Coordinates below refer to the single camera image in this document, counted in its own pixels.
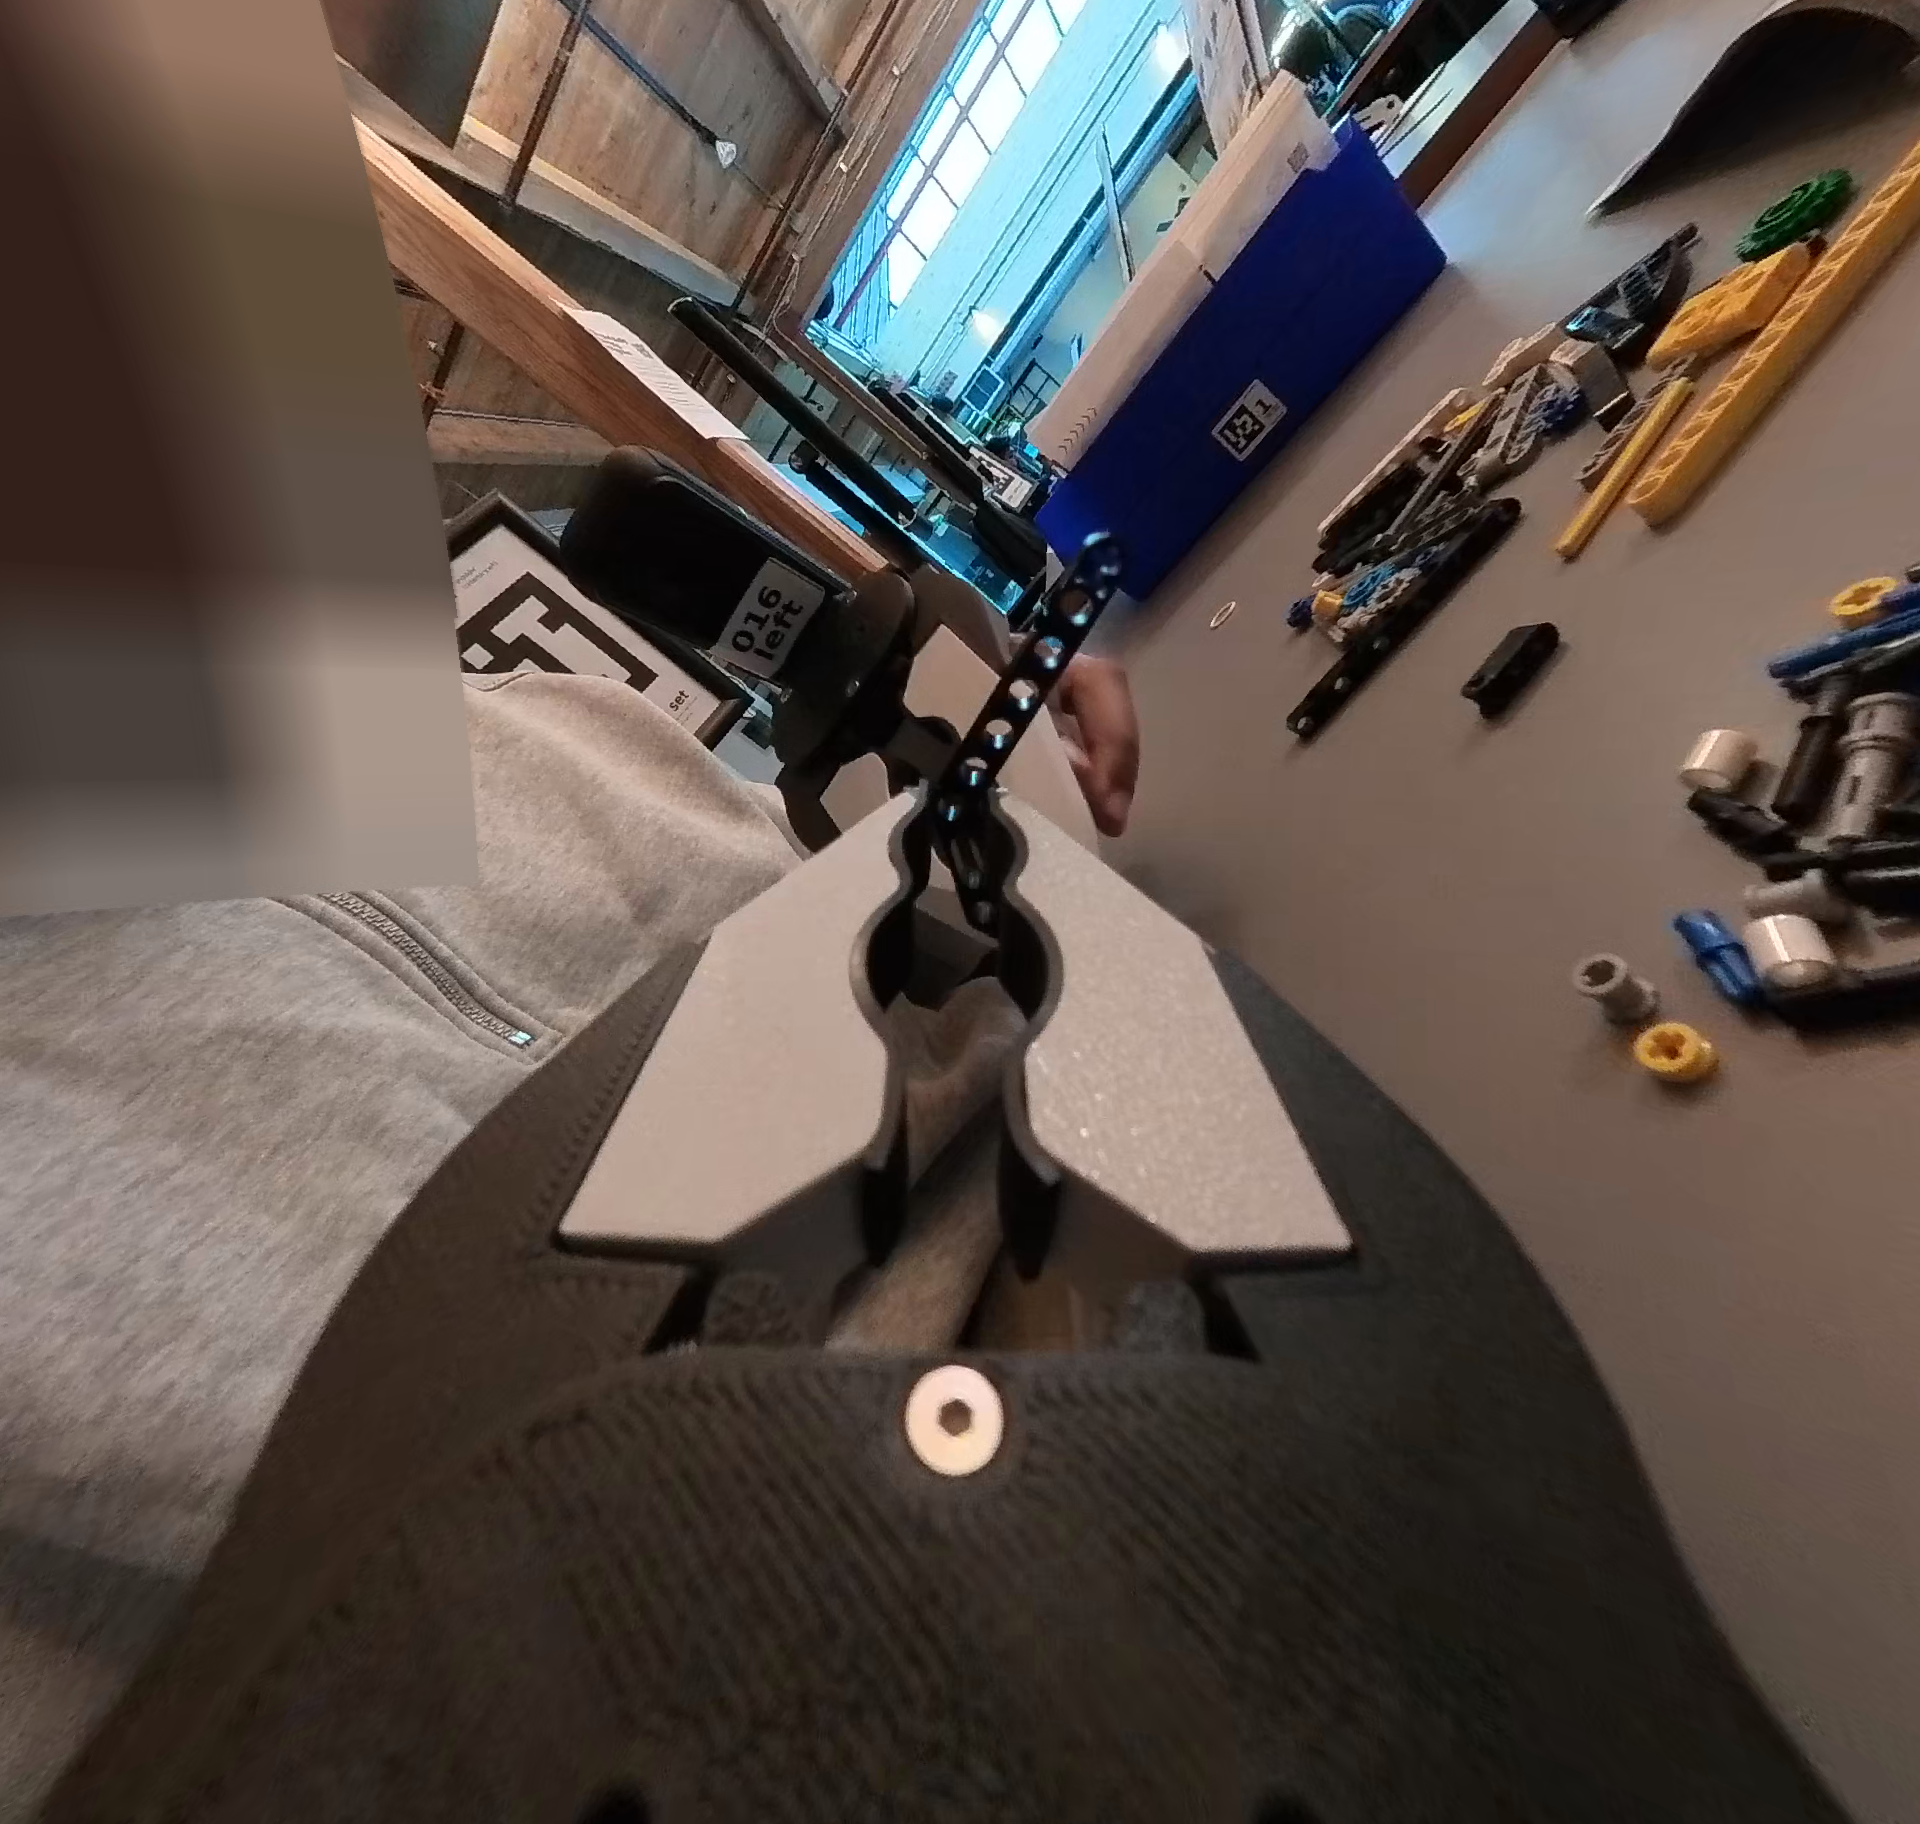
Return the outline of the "person's grey sweatshirt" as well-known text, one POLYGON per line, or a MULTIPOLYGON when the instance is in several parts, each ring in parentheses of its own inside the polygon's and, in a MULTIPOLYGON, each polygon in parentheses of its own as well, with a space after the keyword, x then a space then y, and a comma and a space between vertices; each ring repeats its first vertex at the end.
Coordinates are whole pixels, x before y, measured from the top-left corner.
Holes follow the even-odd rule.
POLYGON ((253 1669, 546 1399, 692 1341, 956 1341, 1019 1014, 887 1014, 905 1220, 855 1267, 556 1228, 706 939, 795 830, 635 689, 466 679, 478 884, 5 923, 5 1819, 197 1811, 253 1669))

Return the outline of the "pile of lego pins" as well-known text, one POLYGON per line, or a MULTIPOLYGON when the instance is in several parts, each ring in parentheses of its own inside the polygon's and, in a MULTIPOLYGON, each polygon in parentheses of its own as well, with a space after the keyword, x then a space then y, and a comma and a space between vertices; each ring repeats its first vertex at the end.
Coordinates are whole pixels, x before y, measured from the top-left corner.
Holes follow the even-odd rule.
POLYGON ((1763 980, 1763 1003, 1720 1001, 1805 1039, 1916 1023, 1916 675, 1906 564, 1842 584, 1823 633, 1763 660, 1793 714, 1774 762, 1715 730, 1680 772, 1695 824, 1749 872, 1733 912, 1692 906, 1739 935, 1763 980))

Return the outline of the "white paper label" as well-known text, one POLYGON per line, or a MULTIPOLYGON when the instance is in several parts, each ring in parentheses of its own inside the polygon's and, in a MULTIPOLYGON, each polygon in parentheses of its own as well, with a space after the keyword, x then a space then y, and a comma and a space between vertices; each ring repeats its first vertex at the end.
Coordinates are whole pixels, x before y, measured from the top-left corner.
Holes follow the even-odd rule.
POLYGON ((732 444, 734 447, 750 447, 747 434, 672 370, 632 327, 609 312, 581 305, 571 305, 567 314, 575 324, 581 324, 624 370, 660 397, 660 400, 700 438, 732 444))

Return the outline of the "yellow lego plate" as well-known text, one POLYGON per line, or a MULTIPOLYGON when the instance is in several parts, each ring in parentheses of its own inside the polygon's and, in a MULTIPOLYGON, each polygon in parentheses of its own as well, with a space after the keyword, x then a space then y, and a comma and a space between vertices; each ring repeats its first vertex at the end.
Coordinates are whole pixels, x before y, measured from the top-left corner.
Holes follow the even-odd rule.
POLYGON ((1813 236, 1718 276, 1677 306, 1648 346, 1646 364, 1662 372, 1697 366, 1757 336, 1781 314, 1823 251, 1823 237, 1813 236))

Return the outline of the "pile of mixed lego pieces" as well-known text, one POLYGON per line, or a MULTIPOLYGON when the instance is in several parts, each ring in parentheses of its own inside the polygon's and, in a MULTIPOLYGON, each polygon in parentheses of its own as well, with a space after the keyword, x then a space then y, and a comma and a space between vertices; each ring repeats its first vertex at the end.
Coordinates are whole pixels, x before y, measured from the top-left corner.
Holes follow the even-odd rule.
POLYGON ((1692 290, 1701 231, 1684 223, 1568 314, 1511 340, 1484 376, 1440 397, 1320 520, 1291 635, 1344 641, 1542 449, 1585 426, 1625 438, 1650 406, 1635 376, 1692 290))

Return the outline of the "lego instruction booklet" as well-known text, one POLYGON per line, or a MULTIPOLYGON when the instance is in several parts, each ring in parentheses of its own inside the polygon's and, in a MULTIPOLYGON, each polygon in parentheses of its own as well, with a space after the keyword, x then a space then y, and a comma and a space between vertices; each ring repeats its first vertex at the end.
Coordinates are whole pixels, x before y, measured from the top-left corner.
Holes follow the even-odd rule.
POLYGON ((1777 0, 1716 57, 1650 150, 1587 208, 1617 215, 1916 70, 1918 0, 1777 0))

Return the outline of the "green lego gear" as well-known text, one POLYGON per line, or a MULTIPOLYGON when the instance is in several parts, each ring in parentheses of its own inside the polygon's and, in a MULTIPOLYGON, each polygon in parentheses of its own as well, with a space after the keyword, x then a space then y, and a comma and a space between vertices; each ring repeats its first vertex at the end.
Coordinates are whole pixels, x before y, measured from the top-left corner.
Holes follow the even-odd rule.
POLYGON ((1759 264, 1819 236, 1851 206, 1856 188, 1858 180, 1842 166, 1798 182, 1749 223, 1737 237, 1735 256, 1759 264))

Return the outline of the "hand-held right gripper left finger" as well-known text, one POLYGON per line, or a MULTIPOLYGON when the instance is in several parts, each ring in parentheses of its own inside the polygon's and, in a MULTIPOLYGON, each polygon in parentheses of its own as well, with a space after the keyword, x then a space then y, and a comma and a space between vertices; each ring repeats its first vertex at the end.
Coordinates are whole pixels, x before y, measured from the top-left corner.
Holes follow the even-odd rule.
POLYGON ((924 793, 898 794, 702 947, 559 1221, 579 1251, 855 1267, 905 1220, 889 1010, 915 958, 924 793))

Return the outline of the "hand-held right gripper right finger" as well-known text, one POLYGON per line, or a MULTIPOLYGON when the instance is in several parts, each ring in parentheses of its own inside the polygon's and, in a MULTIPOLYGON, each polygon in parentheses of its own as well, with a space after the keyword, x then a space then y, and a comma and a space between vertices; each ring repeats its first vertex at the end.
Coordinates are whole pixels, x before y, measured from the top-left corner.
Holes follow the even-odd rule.
POLYGON ((1321 1267, 1347 1224, 1211 949, 1042 812, 1002 799, 998 1216, 1022 1278, 1321 1267))

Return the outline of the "long yellow lego beam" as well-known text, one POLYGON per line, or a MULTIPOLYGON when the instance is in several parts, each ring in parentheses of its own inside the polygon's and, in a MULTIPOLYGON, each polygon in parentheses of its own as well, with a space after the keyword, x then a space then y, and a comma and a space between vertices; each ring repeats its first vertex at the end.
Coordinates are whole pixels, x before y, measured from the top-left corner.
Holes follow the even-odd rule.
POLYGON ((1836 325, 1906 249, 1918 226, 1918 148, 1881 180, 1836 247, 1707 393, 1700 412, 1635 478, 1627 505, 1648 527, 1673 523, 1798 380, 1836 325))

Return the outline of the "black lego beam with holes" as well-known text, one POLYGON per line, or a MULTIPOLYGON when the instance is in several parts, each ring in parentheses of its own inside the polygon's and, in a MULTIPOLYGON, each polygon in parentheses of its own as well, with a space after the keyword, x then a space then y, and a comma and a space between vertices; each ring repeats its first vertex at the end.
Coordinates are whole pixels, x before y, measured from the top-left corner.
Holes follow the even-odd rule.
POLYGON ((986 937, 1000 925, 1010 844, 1000 779, 1019 740, 1043 715, 1074 655, 1115 598, 1124 567, 1120 539, 1093 531, 1077 558, 1043 589, 986 704, 934 773, 924 820, 946 866, 966 922, 986 937))

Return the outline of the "small black lego connector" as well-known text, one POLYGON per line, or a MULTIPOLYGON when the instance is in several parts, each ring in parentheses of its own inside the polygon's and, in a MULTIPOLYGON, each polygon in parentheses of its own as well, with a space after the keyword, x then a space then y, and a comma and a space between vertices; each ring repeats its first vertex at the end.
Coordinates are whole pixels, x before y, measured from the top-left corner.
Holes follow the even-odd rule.
POLYGON ((1551 621, 1511 628, 1472 670, 1461 697, 1484 722, 1497 719, 1542 675, 1560 643, 1560 630, 1551 621))

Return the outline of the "long black lego beam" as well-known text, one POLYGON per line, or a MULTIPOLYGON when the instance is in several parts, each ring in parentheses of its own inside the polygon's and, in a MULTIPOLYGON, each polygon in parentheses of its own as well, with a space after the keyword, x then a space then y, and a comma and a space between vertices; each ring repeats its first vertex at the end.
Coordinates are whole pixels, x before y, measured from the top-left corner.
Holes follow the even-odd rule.
POLYGON ((1357 621, 1344 628, 1337 657, 1288 711, 1286 730, 1301 744, 1321 735, 1504 542, 1521 516, 1523 505, 1514 496, 1483 499, 1392 558, 1387 564, 1390 577, 1385 596, 1369 599, 1357 621))

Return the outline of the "person's left hand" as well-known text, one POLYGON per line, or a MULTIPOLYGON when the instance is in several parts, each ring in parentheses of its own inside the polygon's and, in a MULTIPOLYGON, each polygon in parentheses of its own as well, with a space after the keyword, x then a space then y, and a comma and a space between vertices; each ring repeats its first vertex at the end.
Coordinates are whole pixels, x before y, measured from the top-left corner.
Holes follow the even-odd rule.
POLYGON ((1124 668, 1112 657, 1080 652, 1049 698, 1094 830, 1120 837, 1140 786, 1140 711, 1124 668))

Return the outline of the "blue lego pin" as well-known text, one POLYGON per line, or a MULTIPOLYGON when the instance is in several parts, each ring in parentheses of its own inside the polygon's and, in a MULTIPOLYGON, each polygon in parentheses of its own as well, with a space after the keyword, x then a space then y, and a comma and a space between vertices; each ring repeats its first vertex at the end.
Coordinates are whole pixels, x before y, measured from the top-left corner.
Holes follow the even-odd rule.
POLYGON ((1752 1007, 1763 1003, 1763 980, 1755 970, 1739 935, 1709 909, 1677 911, 1672 929, 1692 956, 1695 966, 1730 1003, 1752 1007))

